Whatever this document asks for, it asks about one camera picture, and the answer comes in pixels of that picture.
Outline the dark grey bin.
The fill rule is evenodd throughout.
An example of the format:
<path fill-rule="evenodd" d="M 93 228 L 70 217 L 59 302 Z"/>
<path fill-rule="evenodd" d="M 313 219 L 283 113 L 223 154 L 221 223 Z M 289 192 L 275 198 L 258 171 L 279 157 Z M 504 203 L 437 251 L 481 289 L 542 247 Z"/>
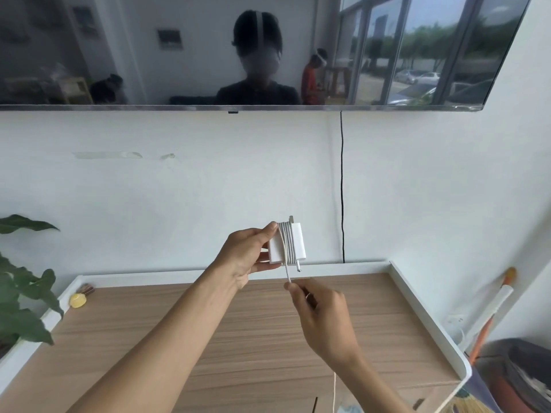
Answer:
<path fill-rule="evenodd" d="M 501 413 L 551 413 L 551 350 L 521 339 L 491 342 L 475 367 Z"/>

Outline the person's right hand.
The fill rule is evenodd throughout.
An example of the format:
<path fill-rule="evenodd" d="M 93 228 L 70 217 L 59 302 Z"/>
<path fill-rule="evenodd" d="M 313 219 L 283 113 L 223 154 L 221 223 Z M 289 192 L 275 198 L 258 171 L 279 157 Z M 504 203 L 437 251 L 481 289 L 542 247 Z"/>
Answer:
<path fill-rule="evenodd" d="M 315 278 L 296 279 L 284 285 L 287 292 L 309 292 L 308 300 L 315 308 L 312 315 L 299 315 L 309 347 L 330 368 L 355 349 L 361 349 L 350 319 L 344 295 Z"/>

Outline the white charger adapter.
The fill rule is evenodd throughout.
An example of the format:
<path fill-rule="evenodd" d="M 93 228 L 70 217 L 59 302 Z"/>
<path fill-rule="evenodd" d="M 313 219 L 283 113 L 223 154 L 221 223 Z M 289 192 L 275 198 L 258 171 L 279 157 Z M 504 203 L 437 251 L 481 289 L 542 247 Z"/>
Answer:
<path fill-rule="evenodd" d="M 268 242 L 269 263 L 294 266 L 301 271 L 301 263 L 306 259 L 301 224 L 290 216 L 289 221 L 277 225 L 277 233 Z"/>

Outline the white wall socket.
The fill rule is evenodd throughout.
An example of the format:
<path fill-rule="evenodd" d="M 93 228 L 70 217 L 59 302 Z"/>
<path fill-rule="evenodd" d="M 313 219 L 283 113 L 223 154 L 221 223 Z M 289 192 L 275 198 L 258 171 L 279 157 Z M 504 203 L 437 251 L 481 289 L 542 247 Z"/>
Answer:
<path fill-rule="evenodd" d="M 444 328 L 456 345 L 460 345 L 465 338 L 465 315 L 450 314 L 444 323 Z"/>

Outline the person's left hand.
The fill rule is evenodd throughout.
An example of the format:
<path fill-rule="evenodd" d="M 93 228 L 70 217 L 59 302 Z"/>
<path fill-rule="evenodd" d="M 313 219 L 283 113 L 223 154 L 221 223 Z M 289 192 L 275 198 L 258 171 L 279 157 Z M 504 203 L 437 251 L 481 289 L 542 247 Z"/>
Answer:
<path fill-rule="evenodd" d="M 231 233 L 209 268 L 241 290 L 249 280 L 251 267 L 269 262 L 268 242 L 277 233 L 278 225 L 270 222 L 263 229 L 249 228 Z"/>

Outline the person's right forearm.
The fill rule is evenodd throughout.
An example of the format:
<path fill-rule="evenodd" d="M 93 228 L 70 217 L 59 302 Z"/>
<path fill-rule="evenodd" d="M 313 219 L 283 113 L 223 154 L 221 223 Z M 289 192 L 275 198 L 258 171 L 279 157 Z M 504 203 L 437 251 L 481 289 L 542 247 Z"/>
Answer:
<path fill-rule="evenodd" d="M 379 376 L 358 348 L 339 360 L 332 369 L 354 395 L 364 413 L 415 413 Z"/>

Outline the black wall-mounted television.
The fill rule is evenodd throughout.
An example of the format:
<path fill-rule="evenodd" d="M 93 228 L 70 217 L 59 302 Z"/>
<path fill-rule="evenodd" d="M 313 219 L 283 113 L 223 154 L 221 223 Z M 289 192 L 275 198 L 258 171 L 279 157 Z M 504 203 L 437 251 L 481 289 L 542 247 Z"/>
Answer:
<path fill-rule="evenodd" d="M 0 110 L 481 110 L 531 0 L 0 0 Z"/>

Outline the person's left forearm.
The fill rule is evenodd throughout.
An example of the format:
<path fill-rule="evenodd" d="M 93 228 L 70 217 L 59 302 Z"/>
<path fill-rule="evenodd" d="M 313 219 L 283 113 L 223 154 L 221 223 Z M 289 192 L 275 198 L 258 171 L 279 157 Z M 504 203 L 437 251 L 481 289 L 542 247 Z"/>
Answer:
<path fill-rule="evenodd" d="M 67 413 L 171 413 L 238 291 L 208 267 Z"/>

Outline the white desk rim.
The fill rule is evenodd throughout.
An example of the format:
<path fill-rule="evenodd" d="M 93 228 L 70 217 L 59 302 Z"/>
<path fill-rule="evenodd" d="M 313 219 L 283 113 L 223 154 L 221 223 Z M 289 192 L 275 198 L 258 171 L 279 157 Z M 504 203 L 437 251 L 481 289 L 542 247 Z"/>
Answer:
<path fill-rule="evenodd" d="M 392 263 L 266 260 L 78 277 L 54 344 L 0 361 L 0 413 L 438 413 L 471 377 Z"/>

